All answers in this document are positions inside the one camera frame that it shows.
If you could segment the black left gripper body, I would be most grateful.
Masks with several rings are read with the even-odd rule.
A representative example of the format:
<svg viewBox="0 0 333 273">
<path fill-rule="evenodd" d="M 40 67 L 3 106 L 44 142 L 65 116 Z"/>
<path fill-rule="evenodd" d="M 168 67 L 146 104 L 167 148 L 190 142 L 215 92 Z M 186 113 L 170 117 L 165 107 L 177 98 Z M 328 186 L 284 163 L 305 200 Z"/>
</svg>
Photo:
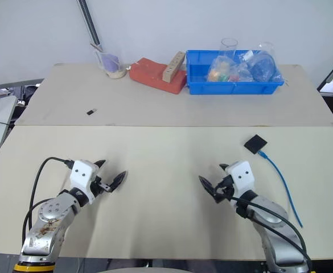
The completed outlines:
<svg viewBox="0 0 333 273">
<path fill-rule="evenodd" d="M 91 177 L 91 184 L 90 184 L 90 190 L 92 192 L 92 194 L 94 195 L 94 197 L 97 197 L 98 195 L 104 193 L 104 192 L 111 192 L 111 188 L 109 185 L 104 184 L 101 180 L 102 178 L 100 178 L 98 176 L 98 172 L 100 171 L 100 169 L 96 169 L 96 171 L 94 172 L 94 174 L 92 174 Z"/>
</svg>

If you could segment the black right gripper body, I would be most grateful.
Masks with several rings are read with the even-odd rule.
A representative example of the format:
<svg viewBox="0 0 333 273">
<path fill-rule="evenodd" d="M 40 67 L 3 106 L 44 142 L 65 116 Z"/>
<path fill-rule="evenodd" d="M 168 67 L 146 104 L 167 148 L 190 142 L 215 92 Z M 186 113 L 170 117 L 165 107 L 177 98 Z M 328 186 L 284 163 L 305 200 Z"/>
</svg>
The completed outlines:
<svg viewBox="0 0 333 273">
<path fill-rule="evenodd" d="M 231 175 L 227 175 L 218 183 L 214 189 L 214 199 L 217 204 L 224 200 L 231 201 L 235 192 L 233 184 L 234 181 Z"/>
</svg>

